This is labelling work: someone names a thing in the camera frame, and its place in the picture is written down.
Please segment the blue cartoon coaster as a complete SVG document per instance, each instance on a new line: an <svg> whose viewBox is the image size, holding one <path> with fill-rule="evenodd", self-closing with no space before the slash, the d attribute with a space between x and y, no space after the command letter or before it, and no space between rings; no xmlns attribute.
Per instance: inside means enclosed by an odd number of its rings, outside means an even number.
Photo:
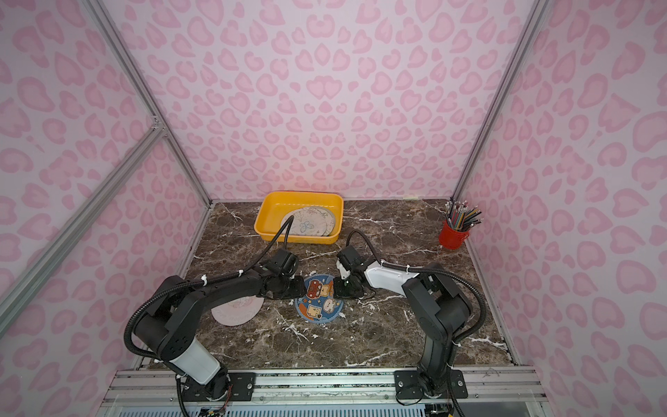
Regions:
<svg viewBox="0 0 667 417"><path fill-rule="evenodd" d="M335 298L335 278L329 275L311 276L304 280L306 294L295 301L296 311L306 321L326 324L340 316L344 302Z"/></svg>

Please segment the pale pink coaster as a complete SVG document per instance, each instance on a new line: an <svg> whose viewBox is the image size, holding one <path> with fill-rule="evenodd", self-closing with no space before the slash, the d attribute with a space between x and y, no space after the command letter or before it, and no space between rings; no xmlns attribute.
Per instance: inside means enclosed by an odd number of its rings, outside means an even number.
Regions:
<svg viewBox="0 0 667 417"><path fill-rule="evenodd" d="M260 313L263 304L263 298L247 296L215 307L211 309L211 314L223 326L237 327L255 318Z"/></svg>

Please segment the white butterfly coaster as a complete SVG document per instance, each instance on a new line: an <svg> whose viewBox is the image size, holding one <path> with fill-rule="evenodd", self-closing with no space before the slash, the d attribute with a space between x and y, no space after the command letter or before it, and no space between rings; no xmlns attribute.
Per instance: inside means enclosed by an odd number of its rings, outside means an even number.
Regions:
<svg viewBox="0 0 667 417"><path fill-rule="evenodd" d="M321 207L304 207L293 210L283 217L284 224L289 217L293 217L290 234L297 236L326 236L327 222Z"/></svg>

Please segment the pink floral line coaster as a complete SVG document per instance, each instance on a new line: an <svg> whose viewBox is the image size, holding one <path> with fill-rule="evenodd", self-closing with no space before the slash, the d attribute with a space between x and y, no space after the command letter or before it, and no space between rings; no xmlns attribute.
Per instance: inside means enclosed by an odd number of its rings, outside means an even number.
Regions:
<svg viewBox="0 0 667 417"><path fill-rule="evenodd" d="M334 229L335 229L335 226L336 226L335 214L331 210L329 210L328 208L321 208L321 210L323 211L323 215L326 218L326 222L327 222L326 236L330 236L334 232Z"/></svg>

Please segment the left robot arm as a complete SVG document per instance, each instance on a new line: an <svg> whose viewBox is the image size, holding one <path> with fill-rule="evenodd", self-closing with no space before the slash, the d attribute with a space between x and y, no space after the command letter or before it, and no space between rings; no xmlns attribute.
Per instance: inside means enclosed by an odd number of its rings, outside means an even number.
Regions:
<svg viewBox="0 0 667 417"><path fill-rule="evenodd" d="M290 215L267 247L243 269L197 281L166 278L130 316L123 332L126 349L163 363L176 373L177 385L186 380L190 389L202 392L208 400L229 400L229 371L196 339L201 318L241 298L290 300L306 294L304 279L296 274L298 257L288 250L287 242L262 260L281 237L289 238L294 221Z"/></svg>

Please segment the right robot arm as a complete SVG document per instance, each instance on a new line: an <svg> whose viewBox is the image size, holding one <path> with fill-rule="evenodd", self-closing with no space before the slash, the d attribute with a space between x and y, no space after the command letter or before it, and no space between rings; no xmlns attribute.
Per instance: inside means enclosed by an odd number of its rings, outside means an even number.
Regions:
<svg viewBox="0 0 667 417"><path fill-rule="evenodd" d="M412 267L382 259L358 229L348 234L336 266L340 275L333 281L333 295L337 299L361 299L377 289L407 299L426 336L417 386L428 396L453 397L453 365L460 343L486 321L486 303L479 290L436 263Z"/></svg>

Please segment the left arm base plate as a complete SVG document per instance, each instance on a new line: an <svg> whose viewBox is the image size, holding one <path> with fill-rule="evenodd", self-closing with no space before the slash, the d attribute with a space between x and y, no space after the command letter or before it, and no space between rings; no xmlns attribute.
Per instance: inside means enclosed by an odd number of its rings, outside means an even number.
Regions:
<svg viewBox="0 0 667 417"><path fill-rule="evenodd" d="M216 375L206 385L187 377L182 385L182 399L189 402L202 401L251 401L257 374L253 372L231 372Z"/></svg>

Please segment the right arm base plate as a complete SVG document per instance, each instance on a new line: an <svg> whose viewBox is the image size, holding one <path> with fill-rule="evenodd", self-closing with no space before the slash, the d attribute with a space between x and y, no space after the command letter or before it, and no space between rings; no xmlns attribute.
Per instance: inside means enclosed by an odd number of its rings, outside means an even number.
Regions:
<svg viewBox="0 0 667 417"><path fill-rule="evenodd" d="M448 371L449 379L428 382L427 377L416 369L394 371L395 398L407 404L426 399L448 399L450 394L457 399L467 399L469 392L463 373L458 369Z"/></svg>

